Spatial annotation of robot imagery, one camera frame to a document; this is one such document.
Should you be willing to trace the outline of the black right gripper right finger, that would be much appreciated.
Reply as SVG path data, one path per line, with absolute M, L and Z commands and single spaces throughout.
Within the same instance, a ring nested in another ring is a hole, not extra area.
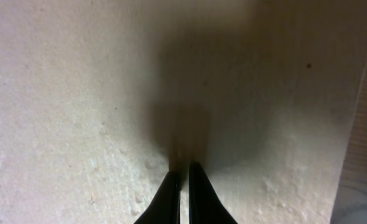
M 189 218 L 190 224 L 236 224 L 199 162 L 190 164 Z

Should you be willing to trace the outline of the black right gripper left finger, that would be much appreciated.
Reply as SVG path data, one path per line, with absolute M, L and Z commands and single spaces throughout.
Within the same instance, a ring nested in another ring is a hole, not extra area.
M 180 224 L 181 177 L 169 171 L 150 205 L 134 224 Z

